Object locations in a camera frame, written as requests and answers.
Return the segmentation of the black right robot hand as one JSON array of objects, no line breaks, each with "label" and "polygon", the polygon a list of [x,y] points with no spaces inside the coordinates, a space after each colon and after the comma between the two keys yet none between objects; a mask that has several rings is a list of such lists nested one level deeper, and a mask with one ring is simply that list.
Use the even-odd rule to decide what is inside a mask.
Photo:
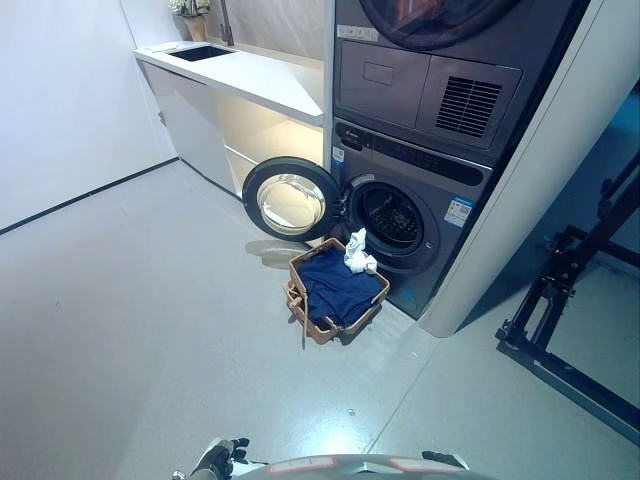
[{"label": "black right robot hand", "polygon": [[458,454],[455,453],[443,453],[425,450],[421,452],[422,458],[425,460],[446,464],[455,468],[469,470],[470,467],[467,462]]}]

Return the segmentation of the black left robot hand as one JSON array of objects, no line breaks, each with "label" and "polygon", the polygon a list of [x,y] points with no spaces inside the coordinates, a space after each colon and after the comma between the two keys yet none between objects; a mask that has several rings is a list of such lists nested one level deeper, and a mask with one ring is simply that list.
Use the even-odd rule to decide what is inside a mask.
[{"label": "black left robot hand", "polygon": [[215,479],[230,479],[234,463],[245,460],[249,443],[250,440],[244,437],[231,440],[214,439],[201,456],[192,474],[204,472]]}]

